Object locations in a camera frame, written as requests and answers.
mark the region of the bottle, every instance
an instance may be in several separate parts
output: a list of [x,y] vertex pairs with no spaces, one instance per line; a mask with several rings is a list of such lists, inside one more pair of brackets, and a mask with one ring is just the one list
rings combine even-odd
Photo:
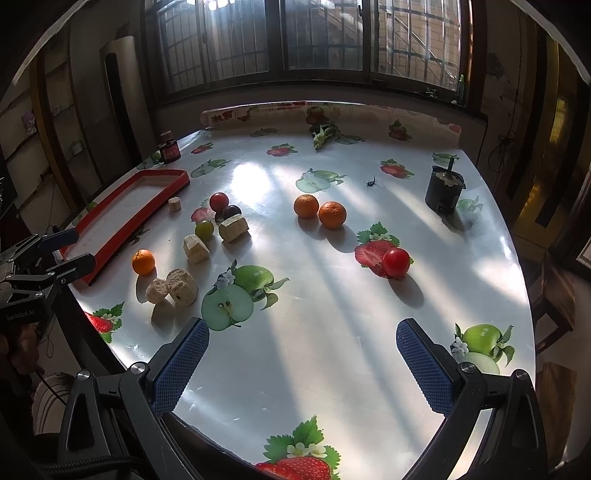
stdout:
[[164,163],[172,163],[175,160],[181,158],[181,151],[178,149],[178,143],[173,137],[171,131],[160,134],[160,155]]

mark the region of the tofu cube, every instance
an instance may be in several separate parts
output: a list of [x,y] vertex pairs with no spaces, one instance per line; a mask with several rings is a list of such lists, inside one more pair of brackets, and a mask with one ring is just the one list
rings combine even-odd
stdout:
[[146,288],[146,300],[154,305],[160,303],[168,295],[166,289],[166,281],[162,278],[155,278],[152,280],[148,288]]
[[195,279],[183,268],[175,268],[166,276],[166,290],[182,307],[191,305],[199,293]]
[[172,197],[168,201],[168,208],[171,212],[178,212],[181,209],[181,199],[178,197]]
[[226,242],[233,242],[236,238],[248,231],[246,219],[238,214],[220,223],[219,233]]
[[197,235],[187,235],[183,241],[183,249],[191,263],[199,263],[209,257],[209,249]]

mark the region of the red plastic tray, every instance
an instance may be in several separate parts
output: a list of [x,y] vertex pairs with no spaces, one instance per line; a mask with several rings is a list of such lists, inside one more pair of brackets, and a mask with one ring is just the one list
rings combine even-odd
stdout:
[[[96,258],[96,268],[91,274],[82,278],[82,281],[90,284],[125,241],[151,215],[167,203],[170,197],[173,197],[189,183],[189,175],[184,170],[141,170],[137,172],[109,193],[88,215],[80,220],[75,227],[80,239],[76,244],[61,249],[62,256],[67,260],[86,252],[93,254]],[[98,224],[103,222],[108,222],[108,224],[104,228],[98,228]],[[117,223],[122,226],[108,238],[108,232],[112,231],[114,223],[116,224],[115,228],[117,228]]]

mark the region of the blue gripper pad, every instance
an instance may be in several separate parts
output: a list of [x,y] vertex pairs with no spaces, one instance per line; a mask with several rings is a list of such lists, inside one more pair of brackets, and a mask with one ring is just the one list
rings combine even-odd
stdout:
[[403,320],[396,328],[396,346],[431,409],[447,417],[453,408],[452,381],[408,320]]
[[[172,343],[160,347],[156,355],[150,361],[156,365],[157,372],[151,380],[151,405],[157,417],[173,411],[183,394],[189,379],[201,361],[207,346],[209,345],[209,328],[202,319],[196,319],[193,325],[181,331]],[[164,362],[160,353],[168,353]]]

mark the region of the orange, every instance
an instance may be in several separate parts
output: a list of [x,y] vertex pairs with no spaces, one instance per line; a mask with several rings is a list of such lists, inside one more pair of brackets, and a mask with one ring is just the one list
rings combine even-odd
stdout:
[[298,217],[311,218],[318,213],[318,200],[313,195],[300,195],[294,202],[294,211]]
[[138,275],[149,275],[156,266],[156,260],[150,250],[138,250],[131,259],[131,266]]
[[326,202],[318,212],[318,217],[326,228],[334,230],[347,219],[347,210],[338,202]]

